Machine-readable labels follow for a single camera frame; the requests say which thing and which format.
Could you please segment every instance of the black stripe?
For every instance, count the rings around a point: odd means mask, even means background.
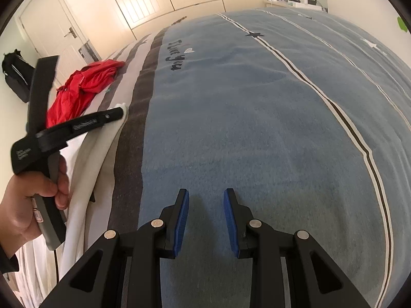
[[[238,24],[237,22],[235,22],[235,21],[233,21],[233,20],[231,20],[231,19],[227,19],[227,18],[226,18],[225,16],[223,16],[223,15],[221,15],[221,16],[222,16],[223,18],[225,18],[227,21],[233,22],[233,23],[237,24],[239,27],[242,28],[242,30],[244,30],[244,31],[246,31],[246,32],[249,32],[246,28],[242,27],[242,26],[241,26],[240,24]],[[271,47],[270,45],[267,45],[264,41],[262,41],[261,38],[256,37],[255,39],[258,40],[258,41],[259,41],[261,44],[263,44],[264,46],[266,46],[269,50],[275,52],[301,79],[303,79],[303,80],[306,81],[308,84],[310,84],[311,86],[313,86],[318,92],[321,92],[321,90],[320,90],[315,84],[313,84],[310,80],[308,80],[307,78],[305,78],[297,69],[295,69],[295,68],[293,67],[293,65],[290,64],[290,63],[286,60],[286,58],[283,56],[283,54],[282,54],[281,52],[277,51],[276,49],[274,49],[274,48]],[[386,206],[386,204],[385,204],[384,197],[383,197],[383,193],[382,193],[381,183],[380,183],[380,181],[379,181],[379,178],[378,178],[378,176],[377,176],[377,173],[376,173],[376,171],[375,171],[375,168],[374,168],[374,166],[373,166],[373,163],[371,162],[371,157],[370,157],[370,154],[369,154],[368,150],[367,150],[367,149],[365,148],[365,146],[362,144],[362,142],[361,142],[360,139],[358,138],[357,134],[354,132],[353,128],[350,126],[350,124],[349,124],[348,121],[345,119],[345,117],[343,116],[343,114],[340,112],[340,110],[338,109],[338,107],[337,107],[331,100],[329,100],[328,98],[325,98],[325,99],[328,101],[328,103],[330,103],[330,105],[332,105],[332,107],[334,108],[334,110],[337,112],[338,116],[341,118],[341,120],[344,122],[344,124],[345,124],[345,125],[348,127],[348,129],[350,130],[351,134],[354,136],[355,140],[357,141],[357,143],[359,144],[359,146],[361,147],[361,149],[365,152],[367,162],[368,162],[368,164],[369,164],[369,166],[370,166],[370,168],[371,168],[372,174],[373,174],[373,176],[374,176],[374,178],[375,178],[375,181],[376,181],[376,183],[377,183],[378,194],[379,194],[379,197],[380,197],[380,200],[381,200],[381,204],[383,205],[384,216],[385,216],[386,222],[387,222],[387,232],[388,232],[388,273],[389,273],[389,272],[390,272],[390,266],[391,266],[391,259],[392,259],[392,256],[391,256],[391,246],[392,246],[391,240],[392,240],[392,237],[391,237],[390,226],[389,226],[389,224],[388,224],[388,223],[389,223],[389,217],[388,217],[388,212],[387,212],[387,206]],[[380,304],[380,302],[381,302],[381,300],[382,300],[382,298],[383,298],[383,296],[384,296],[384,292],[385,292],[385,290],[387,289],[387,286],[388,286],[388,275],[387,275],[387,278],[385,279],[385,282],[384,282],[383,292],[382,292],[383,295],[381,296],[381,298],[380,298],[379,301],[377,302],[377,305]]]
[[[149,35],[144,36],[143,38],[141,38],[135,45],[134,47],[130,50],[130,53],[128,54],[128,57],[125,61],[124,66],[118,71],[117,73],[117,77],[116,79],[113,81],[113,83],[107,88],[106,93],[104,94],[104,98],[101,101],[99,108],[97,109],[97,111],[104,111],[107,110],[108,107],[111,104],[111,101],[113,100],[114,94],[116,93],[116,90],[118,88],[118,85],[120,84],[121,80],[123,79],[124,74],[127,72],[128,67],[130,65],[130,63],[133,61],[133,59],[136,56],[137,50],[138,48],[146,43],[145,39],[148,37]]]
[[[136,230],[143,193],[143,143],[145,120],[153,96],[154,76],[163,37],[168,28],[161,30],[153,40],[143,68],[134,85],[129,118],[118,141],[114,164],[114,191],[108,228],[120,233]]]

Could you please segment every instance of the green sticker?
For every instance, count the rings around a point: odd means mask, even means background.
[[[398,16],[397,20],[398,20],[399,28],[400,28],[401,30],[405,31],[405,32],[408,32],[408,28],[407,28],[407,26],[405,25],[405,23],[404,23],[404,21],[402,20],[402,18],[401,18],[400,16]]]

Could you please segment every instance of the black bag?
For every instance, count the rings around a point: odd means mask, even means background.
[[[1,68],[8,86],[24,103],[27,103],[34,67],[24,61],[20,51],[14,50],[13,53],[5,54]]]

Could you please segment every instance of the red shirt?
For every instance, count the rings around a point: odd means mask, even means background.
[[[93,62],[75,71],[64,86],[57,89],[57,98],[47,112],[47,128],[80,116],[94,96],[114,81],[124,61]]]

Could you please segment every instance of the sleeve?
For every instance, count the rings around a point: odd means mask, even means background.
[[[0,271],[2,274],[18,271],[18,260],[16,255],[8,258],[3,248],[0,245]]]

